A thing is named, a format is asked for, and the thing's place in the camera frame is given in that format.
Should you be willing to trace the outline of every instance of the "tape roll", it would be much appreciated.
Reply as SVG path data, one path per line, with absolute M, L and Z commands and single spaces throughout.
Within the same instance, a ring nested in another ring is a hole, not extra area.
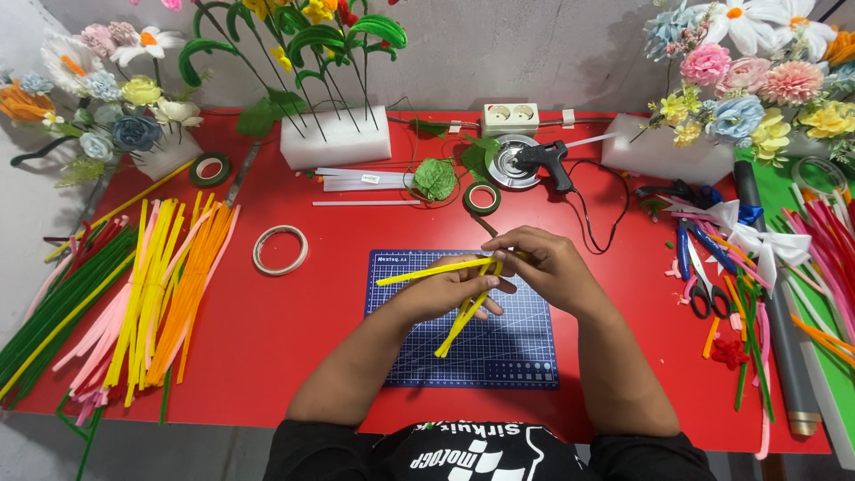
M 492 195 L 492 203 L 490 205 L 476 205 L 472 200 L 472 193 L 480 190 L 489 192 Z M 466 192 L 463 193 L 463 204 L 466 205 L 466 208 L 482 216 L 494 213 L 498 209 L 500 202 L 502 202 L 502 193 L 490 182 L 476 182 L 466 187 Z
M 805 164 L 815 165 L 823 172 L 828 174 L 828 176 L 831 177 L 831 181 L 834 183 L 834 185 L 840 188 L 841 193 L 846 192 L 846 190 L 849 188 L 849 182 L 846 181 L 846 176 L 843 175 L 843 171 L 840 170 L 836 165 L 834 165 L 834 163 L 832 163 L 830 160 L 819 157 L 805 157 L 793 165 L 793 169 L 790 171 L 790 176 L 792 176 L 793 182 L 795 182 L 796 185 L 799 186 L 799 188 L 808 189 L 809 191 L 817 194 L 829 193 L 821 191 L 805 181 L 805 178 L 801 175 L 801 168 Z
M 213 175 L 203 176 L 202 172 L 210 165 L 219 165 L 220 170 Z M 228 157 L 216 152 L 208 152 L 196 157 L 190 166 L 190 182 L 196 187 L 217 187 L 232 174 L 232 163 Z
M 291 233 L 295 234 L 300 239 L 300 255 L 297 256 L 297 259 L 288 265 L 285 269 L 270 269 L 262 264 L 262 247 L 264 243 L 267 242 L 267 239 L 270 236 L 275 234 L 285 234 Z M 300 232 L 300 229 L 290 225 L 277 225 L 276 227 L 271 227 L 264 231 L 264 234 L 256 240 L 256 246 L 252 249 L 252 261 L 255 262 L 256 267 L 265 274 L 270 274 L 271 276 L 284 276 L 285 274 L 294 271 L 303 264 L 303 261 L 306 260 L 306 256 L 309 254 L 309 242 L 306 240 L 306 236 Z

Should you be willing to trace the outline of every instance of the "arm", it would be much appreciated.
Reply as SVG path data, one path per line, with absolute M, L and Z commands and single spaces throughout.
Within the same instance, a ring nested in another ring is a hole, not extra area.
M 441 258 L 431 266 L 474 258 Z M 512 272 L 503 274 L 512 276 Z M 491 288 L 508 293 L 516 290 L 504 279 L 477 274 L 477 269 L 459 270 L 407 284 L 359 324 L 309 375 L 291 400 L 286 419 L 360 425 L 415 324 L 441 317 L 466 298 Z M 483 306 L 493 314 L 502 314 L 502 308 L 489 298 Z M 475 316 L 485 319 L 486 313 Z
M 541 229 L 520 227 L 482 246 L 519 248 L 532 263 L 505 250 L 496 258 L 550 304 L 579 321 L 579 370 L 588 417 L 600 434 L 675 436 L 674 408 L 653 375 L 623 316 L 593 278 L 573 243 Z

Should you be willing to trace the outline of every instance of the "cutting mat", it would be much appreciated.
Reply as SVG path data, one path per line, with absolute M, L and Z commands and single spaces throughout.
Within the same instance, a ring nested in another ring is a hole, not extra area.
M 373 250 L 369 254 L 365 315 L 386 302 L 403 284 L 379 287 L 378 279 L 428 267 L 442 256 L 480 251 Z M 386 386 L 435 388 L 558 389 L 555 344 L 549 305 L 519 276 L 509 279 L 518 290 L 493 290 L 503 316 L 470 321 L 451 344 L 448 356 L 433 351 L 448 336 L 457 311 L 418 324 L 407 336 Z

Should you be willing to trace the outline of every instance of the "person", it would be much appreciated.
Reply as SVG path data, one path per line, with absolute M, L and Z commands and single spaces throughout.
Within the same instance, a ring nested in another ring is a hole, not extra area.
M 680 431 L 674 408 L 609 300 L 564 237 L 513 229 L 481 247 L 579 323 L 579 371 L 597 436 L 589 465 L 545 426 L 424 423 L 389 436 L 357 434 L 410 329 L 468 297 L 516 288 L 477 268 L 409 282 L 372 312 L 312 372 L 274 433 L 264 481 L 280 480 L 711 480 L 706 455 Z M 527 252 L 523 260 L 510 249 Z M 452 264 L 474 256 L 441 258 Z M 502 307 L 487 298 L 495 315 Z M 479 319 L 486 319 L 478 312 Z

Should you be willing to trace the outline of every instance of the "power outlet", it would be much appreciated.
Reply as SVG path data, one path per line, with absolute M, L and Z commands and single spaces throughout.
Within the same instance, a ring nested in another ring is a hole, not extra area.
M 537 104 L 485 104 L 481 112 L 481 136 L 532 135 L 540 124 Z

